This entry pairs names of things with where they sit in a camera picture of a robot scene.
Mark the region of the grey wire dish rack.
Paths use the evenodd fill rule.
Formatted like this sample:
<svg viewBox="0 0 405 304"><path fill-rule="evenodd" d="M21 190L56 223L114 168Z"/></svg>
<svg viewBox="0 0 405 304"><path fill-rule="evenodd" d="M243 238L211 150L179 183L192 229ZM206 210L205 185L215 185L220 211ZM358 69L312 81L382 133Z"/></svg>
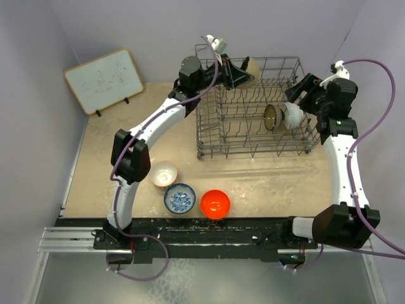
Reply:
<svg viewBox="0 0 405 304"><path fill-rule="evenodd" d="M297 56L257 57L259 80L248 89L228 91L222 86L210 90L196 108L197 158L222 155L228 158L258 153L310 153L320 141L315 117L304 114L296 129L287 129L284 121L267 130L263 114L267 105L281 107L284 116L285 90L304 77Z"/></svg>

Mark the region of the white ceramic bowl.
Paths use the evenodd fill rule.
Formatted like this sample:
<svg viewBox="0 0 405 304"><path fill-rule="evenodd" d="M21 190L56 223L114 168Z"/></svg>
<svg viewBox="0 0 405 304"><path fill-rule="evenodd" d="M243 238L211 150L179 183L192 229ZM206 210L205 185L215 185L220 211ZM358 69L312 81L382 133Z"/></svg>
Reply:
<svg viewBox="0 0 405 304"><path fill-rule="evenodd" d="M304 112L294 103L284 103L284 125L287 129L296 129L304 120Z"/></svg>

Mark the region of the black glossy bowl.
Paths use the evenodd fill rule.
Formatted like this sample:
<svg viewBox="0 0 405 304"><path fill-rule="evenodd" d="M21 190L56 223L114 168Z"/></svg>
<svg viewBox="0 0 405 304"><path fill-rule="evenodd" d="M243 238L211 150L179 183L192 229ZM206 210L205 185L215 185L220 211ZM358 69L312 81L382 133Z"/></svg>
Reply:
<svg viewBox="0 0 405 304"><path fill-rule="evenodd" d="M242 85L239 86L239 89L248 89L252 86L255 86L259 80L259 73L260 73L260 69L259 69L259 64L258 62L251 58L250 62L249 62L249 68L246 71L250 76L253 77L252 80L247 81L245 83L243 83Z"/></svg>

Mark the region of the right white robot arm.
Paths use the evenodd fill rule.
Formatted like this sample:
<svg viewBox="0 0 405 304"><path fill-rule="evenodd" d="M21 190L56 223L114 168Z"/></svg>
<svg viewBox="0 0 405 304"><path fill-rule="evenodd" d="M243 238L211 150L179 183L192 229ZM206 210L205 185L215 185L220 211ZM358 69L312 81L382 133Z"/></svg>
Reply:
<svg viewBox="0 0 405 304"><path fill-rule="evenodd" d="M357 85L349 79L337 77L323 84L312 73L285 91L288 102L316 117L332 181L328 208L315 217L290 217L290 227L281 233L289 248L308 238L318 244L360 249L371 235L363 221L373 228L380 223L380 212L370 208L362 189L357 153L350 151L358 138L357 123L349 116L357 93Z"/></svg>

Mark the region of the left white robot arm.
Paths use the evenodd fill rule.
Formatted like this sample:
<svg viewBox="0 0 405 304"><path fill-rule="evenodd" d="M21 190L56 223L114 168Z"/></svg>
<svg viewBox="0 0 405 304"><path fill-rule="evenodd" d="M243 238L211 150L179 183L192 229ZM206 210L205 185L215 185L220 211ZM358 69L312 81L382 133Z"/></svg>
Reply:
<svg viewBox="0 0 405 304"><path fill-rule="evenodd" d="M245 89L253 86L258 79L258 62L250 56L237 66L226 54L222 54L215 56L214 63L208 68L203 68L197 56L186 57L163 104L138 126L116 132L110 175L116 183L116 190L111 211L103 225L108 241L115 248L124 248L130 242L135 195L140 182L151 169L149 151L156 141L170 127L191 114L214 86L222 85L228 90Z"/></svg>

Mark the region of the brown rimmed cream bowl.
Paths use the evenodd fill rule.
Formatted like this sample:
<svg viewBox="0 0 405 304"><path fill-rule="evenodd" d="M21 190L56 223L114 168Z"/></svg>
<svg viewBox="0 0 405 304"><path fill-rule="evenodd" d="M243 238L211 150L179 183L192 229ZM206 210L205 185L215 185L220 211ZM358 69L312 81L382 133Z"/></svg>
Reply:
<svg viewBox="0 0 405 304"><path fill-rule="evenodd" d="M281 107L269 104L263 114L264 125L267 130L274 130L281 126L284 120L284 114Z"/></svg>

